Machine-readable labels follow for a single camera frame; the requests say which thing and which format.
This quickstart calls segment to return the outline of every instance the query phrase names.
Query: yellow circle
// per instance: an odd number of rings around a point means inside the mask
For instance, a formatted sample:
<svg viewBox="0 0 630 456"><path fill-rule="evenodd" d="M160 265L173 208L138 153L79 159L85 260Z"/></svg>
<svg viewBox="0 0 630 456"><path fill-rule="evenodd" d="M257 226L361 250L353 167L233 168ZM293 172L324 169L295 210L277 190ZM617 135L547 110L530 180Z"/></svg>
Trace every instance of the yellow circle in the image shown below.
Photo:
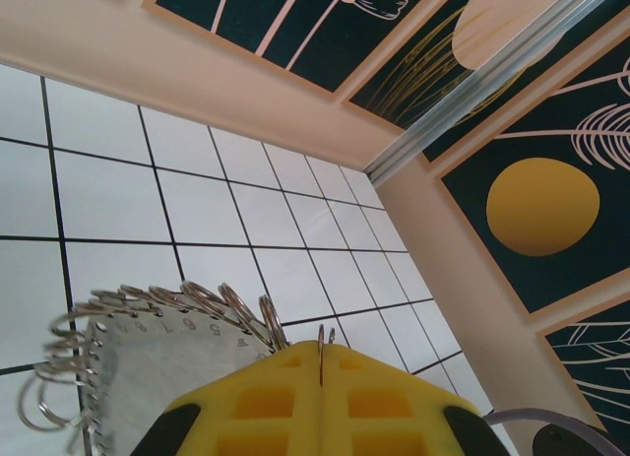
<svg viewBox="0 0 630 456"><path fill-rule="evenodd" d="M578 242L593 226L599 193L581 170L552 159L513 163L494 180L486 215L506 247L526 256L554 254Z"/></svg>

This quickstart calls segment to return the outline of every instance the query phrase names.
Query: aluminum ceiling track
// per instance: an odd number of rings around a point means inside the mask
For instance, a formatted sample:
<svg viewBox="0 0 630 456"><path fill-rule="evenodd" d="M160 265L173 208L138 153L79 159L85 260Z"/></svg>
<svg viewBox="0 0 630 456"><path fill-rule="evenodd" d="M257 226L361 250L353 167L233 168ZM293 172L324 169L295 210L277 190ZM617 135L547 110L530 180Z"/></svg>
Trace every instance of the aluminum ceiling track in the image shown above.
<svg viewBox="0 0 630 456"><path fill-rule="evenodd" d="M604 0L557 0L479 70L416 120L365 169L381 185Z"/></svg>

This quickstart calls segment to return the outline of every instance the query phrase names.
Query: yellow plastic object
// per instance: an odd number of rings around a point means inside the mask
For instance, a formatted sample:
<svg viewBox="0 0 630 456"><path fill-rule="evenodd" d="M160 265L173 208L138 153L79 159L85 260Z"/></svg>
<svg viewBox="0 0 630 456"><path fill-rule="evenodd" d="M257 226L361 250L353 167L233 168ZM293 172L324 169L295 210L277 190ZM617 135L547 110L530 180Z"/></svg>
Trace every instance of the yellow plastic object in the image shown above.
<svg viewBox="0 0 630 456"><path fill-rule="evenodd" d="M177 456L464 456L442 410L469 402L375 359L291 346L187 394L201 412Z"/></svg>

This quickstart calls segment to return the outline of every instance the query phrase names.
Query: yellow robot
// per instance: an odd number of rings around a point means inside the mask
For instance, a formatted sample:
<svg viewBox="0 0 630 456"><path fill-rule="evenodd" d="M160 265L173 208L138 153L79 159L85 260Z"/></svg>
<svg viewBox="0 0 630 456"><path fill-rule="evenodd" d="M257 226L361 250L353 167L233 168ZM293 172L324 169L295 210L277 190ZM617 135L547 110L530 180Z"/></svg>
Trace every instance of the yellow robot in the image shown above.
<svg viewBox="0 0 630 456"><path fill-rule="evenodd" d="M173 402L132 456L509 456L476 408L343 346L303 342Z"/></svg>

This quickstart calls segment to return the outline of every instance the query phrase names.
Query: gray cable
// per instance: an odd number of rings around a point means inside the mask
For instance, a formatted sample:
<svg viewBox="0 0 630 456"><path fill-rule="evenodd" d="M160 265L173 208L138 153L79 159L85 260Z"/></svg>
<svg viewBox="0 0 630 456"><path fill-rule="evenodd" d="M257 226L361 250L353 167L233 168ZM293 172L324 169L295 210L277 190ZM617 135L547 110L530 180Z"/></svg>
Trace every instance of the gray cable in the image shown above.
<svg viewBox="0 0 630 456"><path fill-rule="evenodd" d="M539 422L553 423L568 429L580 436L603 456L625 456L625 453L617 448L594 429L579 420L566 415L558 414L544 409L514 409L496 412L483 418L489 425L512 422L514 420L536 420Z"/></svg>

